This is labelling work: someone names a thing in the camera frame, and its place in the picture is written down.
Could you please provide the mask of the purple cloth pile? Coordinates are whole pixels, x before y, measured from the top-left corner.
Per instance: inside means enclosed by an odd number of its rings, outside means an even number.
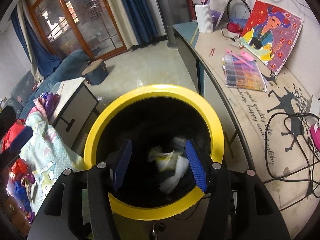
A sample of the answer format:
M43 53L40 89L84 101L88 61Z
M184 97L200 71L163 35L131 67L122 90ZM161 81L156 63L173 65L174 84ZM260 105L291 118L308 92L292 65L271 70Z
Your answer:
M38 111L44 118L49 120L54 113L59 100L60 96L58 94L45 92L40 97L34 99L35 106L30 112L33 113L34 111Z

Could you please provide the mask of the white fringed paper bundle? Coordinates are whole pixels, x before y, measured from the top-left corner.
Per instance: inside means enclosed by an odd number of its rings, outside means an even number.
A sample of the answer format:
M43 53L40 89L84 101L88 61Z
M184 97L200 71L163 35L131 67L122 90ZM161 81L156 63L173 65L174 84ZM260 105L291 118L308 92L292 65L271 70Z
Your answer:
M185 137L174 137L171 142L154 147L149 153L149 162L155 162L161 176L159 189L170 194L189 168L185 153Z

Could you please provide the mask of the red blanket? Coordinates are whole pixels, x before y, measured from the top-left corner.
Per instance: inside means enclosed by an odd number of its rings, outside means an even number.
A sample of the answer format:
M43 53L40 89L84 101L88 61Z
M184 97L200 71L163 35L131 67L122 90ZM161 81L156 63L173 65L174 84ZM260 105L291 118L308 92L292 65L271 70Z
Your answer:
M10 147L13 140L24 129L25 119L17 119L1 140L1 153Z

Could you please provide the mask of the blue curtain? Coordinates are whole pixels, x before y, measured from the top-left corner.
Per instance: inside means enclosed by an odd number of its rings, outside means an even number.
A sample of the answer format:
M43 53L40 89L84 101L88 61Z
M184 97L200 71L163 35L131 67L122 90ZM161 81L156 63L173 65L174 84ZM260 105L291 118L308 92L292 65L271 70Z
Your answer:
M158 38L157 29L146 0L122 0L139 45Z
M39 41L23 9L16 6L11 13L14 31L31 63L31 73L35 80L47 78L61 64L58 56L49 52Z

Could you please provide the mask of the yellow rim trash bin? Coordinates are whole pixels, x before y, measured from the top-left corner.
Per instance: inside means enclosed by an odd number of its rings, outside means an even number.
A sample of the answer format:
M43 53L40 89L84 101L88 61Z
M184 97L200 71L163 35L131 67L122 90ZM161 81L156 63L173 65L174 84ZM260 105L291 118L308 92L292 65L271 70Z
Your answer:
M201 200L187 158L193 145L203 157L223 159L221 122L213 107L196 92L160 84L134 89L112 102L93 124L85 144L85 168L104 161L132 141L125 180L107 194L111 210L135 220L166 219Z

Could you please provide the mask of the hello kitty teal blanket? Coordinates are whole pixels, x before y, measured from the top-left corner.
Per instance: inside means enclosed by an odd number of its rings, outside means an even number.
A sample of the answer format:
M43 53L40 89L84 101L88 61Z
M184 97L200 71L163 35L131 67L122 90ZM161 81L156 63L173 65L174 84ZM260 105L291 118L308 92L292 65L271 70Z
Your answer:
M27 196L31 210L37 213L60 174L68 168L74 172L83 171L84 160L63 142L40 112L29 114L25 125L32 128L33 136L21 149L20 158L28 164L35 178Z

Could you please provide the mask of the small round blue stool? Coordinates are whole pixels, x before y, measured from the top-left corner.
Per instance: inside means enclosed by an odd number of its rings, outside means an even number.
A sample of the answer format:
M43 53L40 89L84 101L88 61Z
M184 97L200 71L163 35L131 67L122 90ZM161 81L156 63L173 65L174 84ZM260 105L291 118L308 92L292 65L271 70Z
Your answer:
M85 78L88 84L96 86L101 84L108 76L108 70L106 64L102 59L93 61L82 72L82 76Z

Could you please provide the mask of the white coffee table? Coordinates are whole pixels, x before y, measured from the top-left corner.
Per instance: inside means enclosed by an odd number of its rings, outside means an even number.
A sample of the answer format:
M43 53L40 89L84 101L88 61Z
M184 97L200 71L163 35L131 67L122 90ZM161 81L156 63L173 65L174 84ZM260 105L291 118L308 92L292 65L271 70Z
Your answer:
M63 142L72 147L90 114L97 110L98 100L83 77L58 82L51 92L59 96L59 101L49 123Z

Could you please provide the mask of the blue curtain left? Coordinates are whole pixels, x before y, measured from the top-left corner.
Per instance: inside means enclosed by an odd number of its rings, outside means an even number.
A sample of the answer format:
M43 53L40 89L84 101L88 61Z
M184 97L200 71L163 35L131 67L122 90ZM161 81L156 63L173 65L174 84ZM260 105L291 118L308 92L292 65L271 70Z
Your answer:
M14 31L31 63L31 73L35 80L47 78L61 64L58 56L49 52L39 41L23 9L16 6L11 13Z

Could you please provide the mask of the wooden glass sliding door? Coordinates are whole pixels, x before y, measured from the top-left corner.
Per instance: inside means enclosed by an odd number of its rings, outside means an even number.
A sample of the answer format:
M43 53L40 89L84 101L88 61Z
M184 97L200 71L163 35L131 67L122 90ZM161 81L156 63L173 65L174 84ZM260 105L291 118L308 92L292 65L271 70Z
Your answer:
M65 59L83 49L90 59L109 59L127 50L108 0L26 0L47 49Z

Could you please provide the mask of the colourful girl painting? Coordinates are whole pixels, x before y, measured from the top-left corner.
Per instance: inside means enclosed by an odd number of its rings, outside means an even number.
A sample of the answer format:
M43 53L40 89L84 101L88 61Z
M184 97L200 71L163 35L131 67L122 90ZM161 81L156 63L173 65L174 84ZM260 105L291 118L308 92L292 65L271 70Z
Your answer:
M278 75L297 42L302 26L302 18L257 0L239 40L271 72Z

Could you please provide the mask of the bead organizer box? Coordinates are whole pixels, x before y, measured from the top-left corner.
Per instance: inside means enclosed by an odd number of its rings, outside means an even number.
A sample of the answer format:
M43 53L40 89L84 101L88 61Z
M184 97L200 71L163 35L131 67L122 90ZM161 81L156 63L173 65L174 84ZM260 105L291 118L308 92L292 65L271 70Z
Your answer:
M267 92L267 85L255 61L248 62L232 53L226 53L222 61L226 87Z

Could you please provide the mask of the red plastic wrapper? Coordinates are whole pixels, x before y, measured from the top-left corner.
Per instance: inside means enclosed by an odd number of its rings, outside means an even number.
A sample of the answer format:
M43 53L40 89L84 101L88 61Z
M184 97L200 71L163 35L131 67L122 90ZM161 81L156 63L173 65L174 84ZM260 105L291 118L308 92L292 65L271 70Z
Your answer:
M29 166L25 160L19 158L14 162L10 169L14 175L26 174L29 170Z

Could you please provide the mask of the blue curtain right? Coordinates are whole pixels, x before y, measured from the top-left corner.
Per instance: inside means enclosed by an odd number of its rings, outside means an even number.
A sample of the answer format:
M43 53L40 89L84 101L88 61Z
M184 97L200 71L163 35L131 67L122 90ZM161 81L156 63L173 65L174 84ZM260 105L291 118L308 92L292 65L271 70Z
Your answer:
M122 0L139 45L158 38L157 29L146 0Z

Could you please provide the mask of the blue plastic bag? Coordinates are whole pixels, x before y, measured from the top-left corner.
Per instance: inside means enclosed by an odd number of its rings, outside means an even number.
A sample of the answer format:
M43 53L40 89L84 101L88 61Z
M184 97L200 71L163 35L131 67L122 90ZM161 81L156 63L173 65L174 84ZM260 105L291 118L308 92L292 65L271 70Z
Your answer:
M19 207L23 207L28 213L31 213L32 210L26 189L19 181L14 181L14 197L18 201Z

